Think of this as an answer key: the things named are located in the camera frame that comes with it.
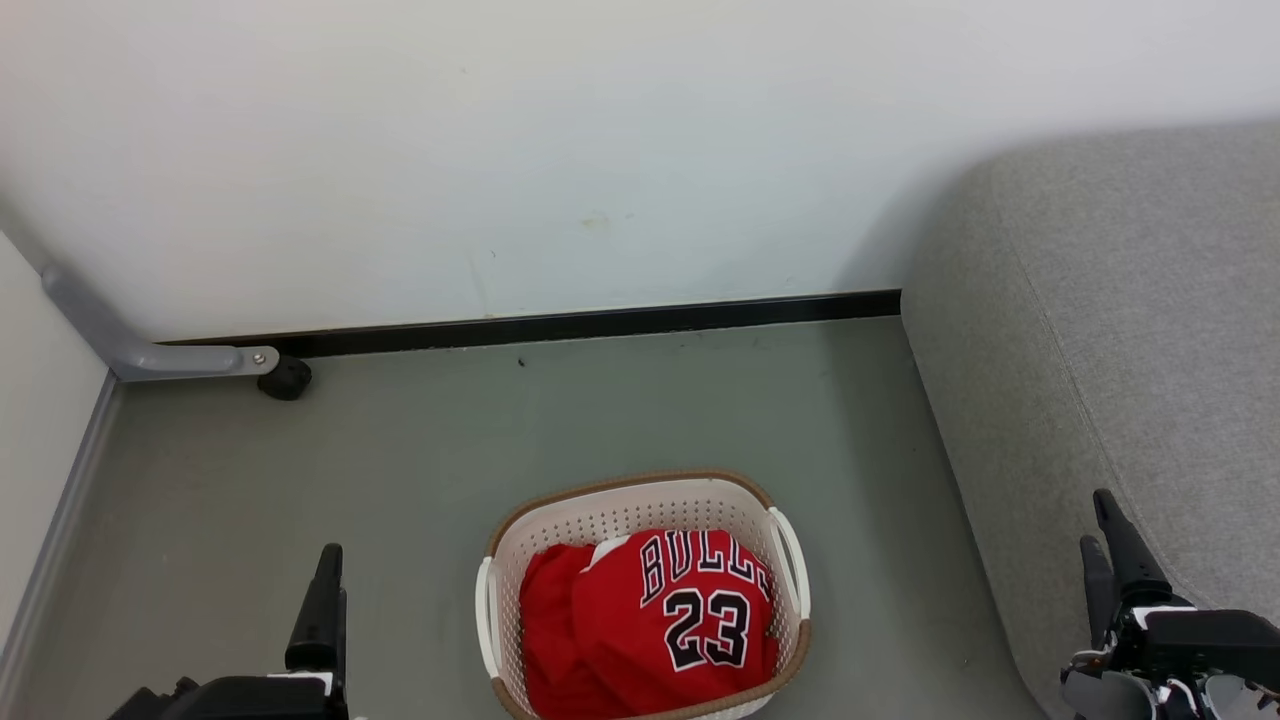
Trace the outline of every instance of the gray fabric upholstery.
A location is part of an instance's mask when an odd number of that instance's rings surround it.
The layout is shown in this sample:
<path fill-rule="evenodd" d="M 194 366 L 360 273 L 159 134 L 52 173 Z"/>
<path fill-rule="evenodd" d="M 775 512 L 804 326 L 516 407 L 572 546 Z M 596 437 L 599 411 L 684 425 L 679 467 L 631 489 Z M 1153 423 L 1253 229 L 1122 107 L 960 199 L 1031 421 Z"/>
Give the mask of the gray fabric upholstery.
<path fill-rule="evenodd" d="M 1280 621 L 1280 123 L 1071 140 L 960 186 L 902 318 L 1019 671 L 1088 644 L 1115 491 L 1203 607 Z"/>

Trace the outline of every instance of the black rubber foot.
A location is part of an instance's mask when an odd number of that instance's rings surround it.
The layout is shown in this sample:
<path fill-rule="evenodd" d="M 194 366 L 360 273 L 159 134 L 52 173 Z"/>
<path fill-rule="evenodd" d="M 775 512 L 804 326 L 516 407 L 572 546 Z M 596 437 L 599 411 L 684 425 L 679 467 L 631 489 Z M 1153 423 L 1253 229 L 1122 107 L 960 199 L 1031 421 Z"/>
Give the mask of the black rubber foot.
<path fill-rule="evenodd" d="M 311 368 L 297 357 L 280 355 L 280 364 L 265 375 L 259 375 L 257 389 L 276 400 L 297 400 L 311 384 Z"/>

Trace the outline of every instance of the bulls jersey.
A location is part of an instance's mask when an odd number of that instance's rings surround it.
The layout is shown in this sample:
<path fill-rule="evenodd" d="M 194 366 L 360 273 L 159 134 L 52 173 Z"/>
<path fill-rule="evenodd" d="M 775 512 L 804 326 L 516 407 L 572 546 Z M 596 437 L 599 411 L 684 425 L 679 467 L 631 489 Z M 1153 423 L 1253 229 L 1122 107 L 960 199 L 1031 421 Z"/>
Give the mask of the bulls jersey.
<path fill-rule="evenodd" d="M 773 676 L 772 582 L 724 530 L 602 543 L 573 582 L 575 642 L 632 715 L 718 700 Z"/>

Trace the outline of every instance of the laundry basket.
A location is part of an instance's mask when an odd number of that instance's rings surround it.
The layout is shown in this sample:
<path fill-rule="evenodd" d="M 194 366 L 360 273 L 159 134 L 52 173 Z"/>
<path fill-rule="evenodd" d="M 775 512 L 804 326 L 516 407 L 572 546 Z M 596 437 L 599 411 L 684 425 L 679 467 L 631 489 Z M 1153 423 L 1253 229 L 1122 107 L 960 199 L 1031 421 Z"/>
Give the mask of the laundry basket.
<path fill-rule="evenodd" d="M 489 541 L 476 574 L 476 632 L 485 670 L 507 712 L 536 720 L 525 691 L 520 585 L 534 555 L 553 544 L 596 544 L 650 529 L 728 530 L 773 578 L 778 665 L 768 683 L 713 702 L 649 715 L 735 720 L 764 707 L 809 650 L 809 577 L 791 523 L 751 480 L 724 470 L 654 473 L 563 492 L 516 510 Z"/>

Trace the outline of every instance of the wall stain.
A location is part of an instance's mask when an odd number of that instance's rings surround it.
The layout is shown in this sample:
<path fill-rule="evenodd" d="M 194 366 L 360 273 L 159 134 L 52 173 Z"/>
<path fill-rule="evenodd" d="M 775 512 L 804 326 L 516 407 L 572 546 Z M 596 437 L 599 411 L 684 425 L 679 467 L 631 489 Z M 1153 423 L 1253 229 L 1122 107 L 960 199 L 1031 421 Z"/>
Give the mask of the wall stain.
<path fill-rule="evenodd" d="M 609 232 L 609 215 L 599 210 L 593 211 L 590 215 L 582 218 L 582 227 L 599 234 Z"/>

